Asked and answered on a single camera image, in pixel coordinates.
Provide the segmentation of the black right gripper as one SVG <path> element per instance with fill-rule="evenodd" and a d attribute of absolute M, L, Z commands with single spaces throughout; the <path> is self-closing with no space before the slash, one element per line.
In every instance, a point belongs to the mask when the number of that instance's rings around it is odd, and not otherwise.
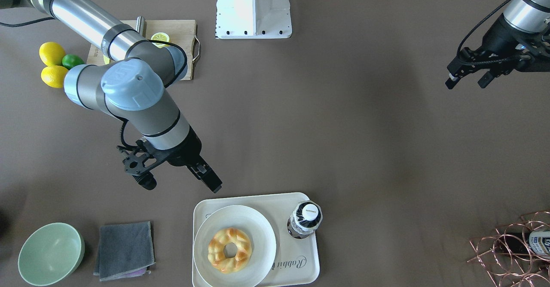
<path fill-rule="evenodd" d="M 213 193 L 222 188 L 221 179 L 200 157 L 201 141 L 192 128 L 181 144 L 168 150 L 154 148 L 146 140 L 138 140 L 135 146 L 124 143 L 117 146 L 117 149 L 123 156 L 122 163 L 125 165 L 126 173 L 147 190 L 152 190 L 157 185 L 151 170 L 163 162 L 169 162 L 172 166 L 186 166 L 196 179 L 202 181 Z"/>

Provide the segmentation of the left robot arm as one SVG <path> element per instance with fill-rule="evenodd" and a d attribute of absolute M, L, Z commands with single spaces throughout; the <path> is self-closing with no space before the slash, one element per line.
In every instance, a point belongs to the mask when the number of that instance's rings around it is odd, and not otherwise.
<path fill-rule="evenodd" d="M 514 70 L 550 71 L 550 0 L 506 0 L 501 7 L 503 13 L 485 33 L 479 48 L 458 46 L 447 67 L 448 89 L 479 70 L 485 70 L 478 82 L 482 89 L 496 77 Z"/>

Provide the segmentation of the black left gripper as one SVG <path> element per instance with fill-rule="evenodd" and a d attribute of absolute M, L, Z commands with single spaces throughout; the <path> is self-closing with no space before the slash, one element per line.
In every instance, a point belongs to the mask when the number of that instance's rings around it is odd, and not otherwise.
<path fill-rule="evenodd" d="M 477 82 L 485 89 L 497 73 L 549 72 L 549 22 L 542 22 L 542 30 L 535 33 L 520 31 L 500 15 L 483 36 L 476 50 L 462 49 L 448 64 L 446 87 L 454 89 L 470 73 L 490 69 Z"/>

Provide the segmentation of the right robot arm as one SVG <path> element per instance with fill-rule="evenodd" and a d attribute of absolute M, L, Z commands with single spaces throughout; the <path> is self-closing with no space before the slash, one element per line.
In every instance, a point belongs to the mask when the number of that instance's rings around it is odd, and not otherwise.
<path fill-rule="evenodd" d="M 200 139 L 167 92 L 187 72 L 181 47 L 154 46 L 91 0 L 1 0 L 2 9 L 16 7 L 33 7 L 61 21 L 112 60 L 103 66 L 80 64 L 70 69 L 64 91 L 77 105 L 130 123 L 142 134 L 134 146 L 118 148 L 126 173 L 137 183 L 154 189 L 151 170 L 169 162 L 187 167 L 212 192 L 222 187 L 200 156 Z"/>

